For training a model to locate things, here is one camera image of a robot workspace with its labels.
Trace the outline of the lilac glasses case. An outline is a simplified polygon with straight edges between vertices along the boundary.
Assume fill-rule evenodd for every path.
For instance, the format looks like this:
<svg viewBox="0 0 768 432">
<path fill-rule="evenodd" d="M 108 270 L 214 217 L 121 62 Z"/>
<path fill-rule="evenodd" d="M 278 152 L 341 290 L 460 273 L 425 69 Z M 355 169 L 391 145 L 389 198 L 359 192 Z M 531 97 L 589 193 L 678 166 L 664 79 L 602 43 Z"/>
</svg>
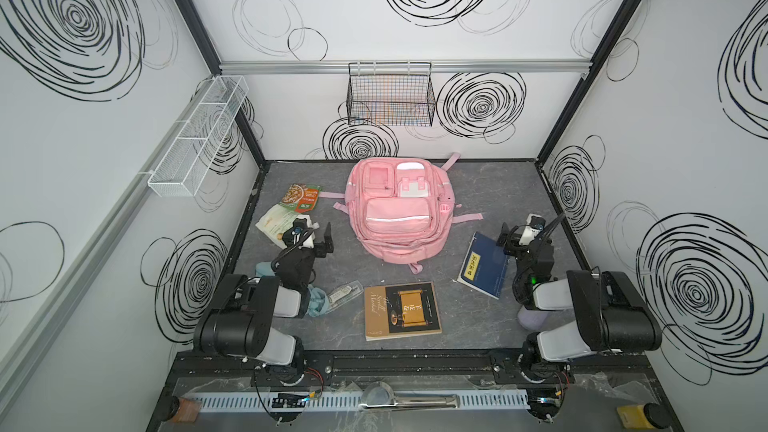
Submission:
<svg viewBox="0 0 768 432">
<path fill-rule="evenodd" d="M 528 331 L 541 332 L 545 328 L 549 315 L 549 311 L 521 307 L 517 314 L 517 321 L 521 327 Z"/>
</svg>

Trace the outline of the pink student backpack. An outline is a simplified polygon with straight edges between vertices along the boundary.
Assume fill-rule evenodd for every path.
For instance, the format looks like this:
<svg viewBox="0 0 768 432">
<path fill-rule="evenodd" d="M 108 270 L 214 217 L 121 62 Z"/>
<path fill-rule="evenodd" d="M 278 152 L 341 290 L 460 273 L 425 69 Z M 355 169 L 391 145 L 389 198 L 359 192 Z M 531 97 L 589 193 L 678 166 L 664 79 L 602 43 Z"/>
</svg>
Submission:
<svg viewBox="0 0 768 432">
<path fill-rule="evenodd" d="M 458 153 L 437 166 L 425 159 L 374 157 L 359 161 L 343 193 L 321 192 L 346 213 L 364 249 L 386 263 L 411 272 L 440 253 L 451 227 L 480 221 L 481 213 L 456 215 L 456 197 L 448 171 Z"/>
</svg>

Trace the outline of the blue book yellow label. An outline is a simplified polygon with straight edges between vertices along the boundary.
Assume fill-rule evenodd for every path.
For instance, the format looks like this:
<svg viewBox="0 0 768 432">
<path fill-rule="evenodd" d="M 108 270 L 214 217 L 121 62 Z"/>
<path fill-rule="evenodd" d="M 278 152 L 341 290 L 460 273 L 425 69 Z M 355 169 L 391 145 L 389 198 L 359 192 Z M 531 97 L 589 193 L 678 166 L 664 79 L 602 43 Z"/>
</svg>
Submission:
<svg viewBox="0 0 768 432">
<path fill-rule="evenodd" d="M 509 256 L 497 242 L 475 232 L 460 267 L 457 282 L 494 299 L 503 289 Z"/>
</svg>

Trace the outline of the yellow black button box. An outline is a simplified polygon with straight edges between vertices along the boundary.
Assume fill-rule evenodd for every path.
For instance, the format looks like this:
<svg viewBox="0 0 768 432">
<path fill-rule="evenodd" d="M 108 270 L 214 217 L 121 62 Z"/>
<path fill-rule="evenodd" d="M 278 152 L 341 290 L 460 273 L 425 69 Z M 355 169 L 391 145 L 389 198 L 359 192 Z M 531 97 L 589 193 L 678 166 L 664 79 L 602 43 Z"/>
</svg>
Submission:
<svg viewBox="0 0 768 432">
<path fill-rule="evenodd" d="M 673 424 L 667 409 L 657 403 L 623 405 L 616 412 L 622 426 L 629 430 L 663 430 Z"/>
</svg>

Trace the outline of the brown black button box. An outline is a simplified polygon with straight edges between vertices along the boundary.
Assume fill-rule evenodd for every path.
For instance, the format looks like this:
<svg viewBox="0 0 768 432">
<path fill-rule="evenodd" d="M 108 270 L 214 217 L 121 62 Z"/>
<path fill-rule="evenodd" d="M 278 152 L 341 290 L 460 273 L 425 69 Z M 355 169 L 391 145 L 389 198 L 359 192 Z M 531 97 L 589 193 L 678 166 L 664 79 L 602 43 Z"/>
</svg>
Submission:
<svg viewBox="0 0 768 432">
<path fill-rule="evenodd" d="M 200 401 L 185 397 L 164 397 L 157 405 L 161 422 L 194 423 L 202 409 Z"/>
</svg>

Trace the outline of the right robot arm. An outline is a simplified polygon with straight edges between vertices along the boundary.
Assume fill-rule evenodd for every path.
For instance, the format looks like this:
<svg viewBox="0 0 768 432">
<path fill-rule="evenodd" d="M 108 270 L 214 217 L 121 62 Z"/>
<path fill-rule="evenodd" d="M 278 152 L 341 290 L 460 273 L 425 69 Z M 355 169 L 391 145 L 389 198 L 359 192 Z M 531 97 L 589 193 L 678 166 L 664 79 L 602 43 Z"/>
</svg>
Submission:
<svg viewBox="0 0 768 432">
<path fill-rule="evenodd" d="M 524 311 L 571 311 L 574 319 L 555 329 L 534 332 L 521 347 L 522 369 L 567 363 L 604 352 L 643 353 L 660 348 L 662 328 L 623 272 L 569 270 L 552 275 L 554 246 L 548 223 L 531 215 L 528 223 L 503 224 L 497 246 L 515 259 L 513 295 Z"/>
</svg>

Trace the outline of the clear plastic packet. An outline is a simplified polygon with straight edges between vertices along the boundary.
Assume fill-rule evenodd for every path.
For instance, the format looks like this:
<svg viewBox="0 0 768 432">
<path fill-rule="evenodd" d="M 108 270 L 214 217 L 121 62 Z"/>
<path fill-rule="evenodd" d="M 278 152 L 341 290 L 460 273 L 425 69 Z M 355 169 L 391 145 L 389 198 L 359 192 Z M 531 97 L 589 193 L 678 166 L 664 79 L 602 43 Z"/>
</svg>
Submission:
<svg viewBox="0 0 768 432">
<path fill-rule="evenodd" d="M 364 288 L 357 280 L 334 289 L 327 295 L 329 304 L 328 312 L 335 311 L 363 293 Z"/>
</svg>

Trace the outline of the orange green food packet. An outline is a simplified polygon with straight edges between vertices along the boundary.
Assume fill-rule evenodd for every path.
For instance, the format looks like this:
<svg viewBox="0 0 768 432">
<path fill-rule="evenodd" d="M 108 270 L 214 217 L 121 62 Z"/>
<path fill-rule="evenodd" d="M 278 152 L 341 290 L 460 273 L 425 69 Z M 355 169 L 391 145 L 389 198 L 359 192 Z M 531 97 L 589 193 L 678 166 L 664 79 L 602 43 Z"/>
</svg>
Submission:
<svg viewBox="0 0 768 432">
<path fill-rule="evenodd" d="M 315 208 L 321 192 L 320 186 L 294 183 L 284 194 L 279 205 L 290 211 L 306 214 Z"/>
</svg>

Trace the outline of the white green spout pouch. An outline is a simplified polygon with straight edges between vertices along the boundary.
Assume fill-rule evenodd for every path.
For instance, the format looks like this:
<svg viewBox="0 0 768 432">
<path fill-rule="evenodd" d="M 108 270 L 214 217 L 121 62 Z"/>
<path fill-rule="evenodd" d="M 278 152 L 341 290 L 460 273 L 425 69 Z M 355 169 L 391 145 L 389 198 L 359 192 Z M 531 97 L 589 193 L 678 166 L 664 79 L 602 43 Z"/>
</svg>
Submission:
<svg viewBox="0 0 768 432">
<path fill-rule="evenodd" d="M 260 232 L 262 232 L 276 246 L 278 246 L 281 249 L 285 249 L 286 244 L 282 240 L 283 233 L 293 227 L 293 222 L 296 219 L 306 219 L 307 224 L 311 228 L 313 229 L 319 228 L 319 224 L 316 222 L 313 222 L 309 215 L 299 214 L 279 204 L 272 206 L 257 221 L 256 228 Z"/>
</svg>

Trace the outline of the white mesh wall shelf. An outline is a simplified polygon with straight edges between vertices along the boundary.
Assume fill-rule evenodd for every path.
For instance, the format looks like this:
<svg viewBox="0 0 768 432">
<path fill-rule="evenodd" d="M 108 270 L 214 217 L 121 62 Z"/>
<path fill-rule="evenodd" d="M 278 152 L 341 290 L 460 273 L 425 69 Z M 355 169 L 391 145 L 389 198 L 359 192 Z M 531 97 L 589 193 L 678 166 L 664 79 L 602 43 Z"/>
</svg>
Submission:
<svg viewBox="0 0 768 432">
<path fill-rule="evenodd" d="M 218 75 L 202 82 L 191 112 L 148 179 L 162 198 L 195 196 L 230 133 L 249 87 L 239 75 Z"/>
</svg>

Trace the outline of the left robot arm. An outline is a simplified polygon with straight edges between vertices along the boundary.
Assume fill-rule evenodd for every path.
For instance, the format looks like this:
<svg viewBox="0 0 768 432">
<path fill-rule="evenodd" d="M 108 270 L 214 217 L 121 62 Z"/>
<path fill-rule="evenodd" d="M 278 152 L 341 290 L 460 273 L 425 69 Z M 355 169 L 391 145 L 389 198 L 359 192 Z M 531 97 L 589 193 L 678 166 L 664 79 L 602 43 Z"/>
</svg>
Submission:
<svg viewBox="0 0 768 432">
<path fill-rule="evenodd" d="M 325 227 L 320 241 L 316 230 L 307 219 L 296 219 L 282 233 L 286 245 L 268 263 L 269 274 L 225 275 L 194 330 L 194 349 L 303 373 L 301 340 L 276 330 L 272 322 L 299 319 L 309 311 L 315 260 L 334 251 L 332 227 Z"/>
</svg>

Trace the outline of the light blue pencil pouch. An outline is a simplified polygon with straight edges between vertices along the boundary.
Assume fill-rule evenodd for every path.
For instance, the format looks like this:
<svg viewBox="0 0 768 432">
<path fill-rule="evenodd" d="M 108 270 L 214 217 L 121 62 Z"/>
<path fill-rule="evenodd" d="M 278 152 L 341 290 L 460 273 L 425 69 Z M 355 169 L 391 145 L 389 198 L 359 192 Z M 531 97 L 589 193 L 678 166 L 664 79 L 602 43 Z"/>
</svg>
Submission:
<svg viewBox="0 0 768 432">
<path fill-rule="evenodd" d="M 327 293 L 313 284 L 307 286 L 307 294 L 302 298 L 299 298 L 297 291 L 290 291 L 281 286 L 278 291 L 274 315 L 290 318 L 290 313 L 294 313 L 293 318 L 301 318 L 306 315 L 319 317 L 326 313 L 329 307 Z"/>
</svg>

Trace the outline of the brown and black book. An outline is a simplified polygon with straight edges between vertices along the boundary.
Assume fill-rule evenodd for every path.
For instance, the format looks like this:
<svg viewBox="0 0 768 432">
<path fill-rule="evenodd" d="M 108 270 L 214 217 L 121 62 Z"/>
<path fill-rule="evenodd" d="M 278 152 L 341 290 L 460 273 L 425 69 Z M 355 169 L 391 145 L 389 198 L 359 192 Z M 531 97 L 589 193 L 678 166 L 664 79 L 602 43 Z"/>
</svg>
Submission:
<svg viewBox="0 0 768 432">
<path fill-rule="evenodd" d="M 432 282 L 367 287 L 363 296 L 367 341 L 442 333 Z"/>
</svg>

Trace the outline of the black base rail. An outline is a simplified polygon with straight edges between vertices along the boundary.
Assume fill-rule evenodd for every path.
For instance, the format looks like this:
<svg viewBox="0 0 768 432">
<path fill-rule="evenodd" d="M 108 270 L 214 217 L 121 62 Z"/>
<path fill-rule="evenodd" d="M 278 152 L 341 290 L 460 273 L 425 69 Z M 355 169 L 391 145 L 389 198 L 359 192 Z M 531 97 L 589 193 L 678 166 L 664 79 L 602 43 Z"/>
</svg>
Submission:
<svg viewBox="0 0 768 432">
<path fill-rule="evenodd" d="M 326 387 L 352 378 L 396 376 L 488 376 L 501 385 L 562 384 L 576 375 L 603 373 L 608 377 L 656 374 L 648 359 L 638 354 L 595 355 L 569 363 L 541 363 L 525 369 L 518 348 L 309 350 L 295 365 L 267 365 L 255 359 L 222 357 L 193 351 L 177 354 L 164 387 L 183 379 L 243 379 L 258 385 Z"/>
</svg>

